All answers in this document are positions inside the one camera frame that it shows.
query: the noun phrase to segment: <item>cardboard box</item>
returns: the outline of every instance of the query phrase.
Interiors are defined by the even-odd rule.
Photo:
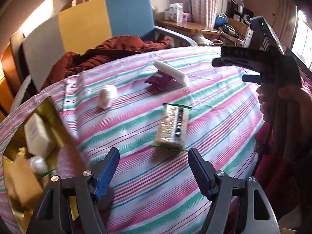
[[[177,23],[182,23],[183,20],[183,5],[181,3],[173,3],[169,6],[170,20]]]
[[[192,19],[192,14],[190,13],[183,13],[183,22],[191,22]]]
[[[232,18],[227,18],[228,23],[232,26],[241,36],[246,36],[248,26],[242,22],[236,21]]]

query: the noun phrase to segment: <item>pink striped fabric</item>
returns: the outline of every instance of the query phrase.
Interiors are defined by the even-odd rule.
[[[186,149],[197,147],[205,160],[230,176],[247,177],[257,156],[254,134],[262,125],[257,86],[244,83],[237,67],[213,68],[220,48],[186,47],[134,55],[109,62],[56,83],[24,103],[0,127],[0,152],[18,126],[46,97],[52,96],[63,124],[87,166],[111,147],[121,153],[111,186],[115,198],[109,233],[196,233],[210,203],[203,197],[186,152],[151,148],[163,107],[192,107]],[[190,86],[157,91],[144,83],[156,72],[155,60],[185,72]],[[118,99],[109,110],[97,106],[99,89],[113,84]],[[0,162],[0,215],[20,233],[7,200]]]

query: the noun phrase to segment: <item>blue gripper pad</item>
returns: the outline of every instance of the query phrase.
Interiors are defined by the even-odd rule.
[[[216,172],[213,165],[204,161],[196,148],[191,148],[188,151],[188,164],[197,182],[200,192],[208,200],[212,200],[216,192],[214,173]]]
[[[120,153],[117,148],[111,148],[106,157],[94,165],[94,175],[96,179],[96,190],[94,195],[99,200],[106,194],[108,186],[119,164]]]

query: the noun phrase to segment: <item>person's hand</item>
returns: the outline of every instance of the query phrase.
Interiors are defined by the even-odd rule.
[[[259,94],[260,111],[263,113],[263,120],[271,120],[271,111],[274,98],[272,85],[261,85],[257,89]],[[312,99],[308,92],[296,85],[288,85],[278,89],[278,95],[283,99],[292,99],[299,103],[300,112],[300,141],[306,142],[312,135]]]

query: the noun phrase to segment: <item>cotton ball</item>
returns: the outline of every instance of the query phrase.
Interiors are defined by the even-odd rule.
[[[110,108],[117,99],[118,92],[115,86],[107,84],[99,91],[99,106],[101,108]]]
[[[35,174],[43,174],[48,171],[46,161],[44,161],[43,157],[34,156],[28,160],[28,164],[32,172]]]

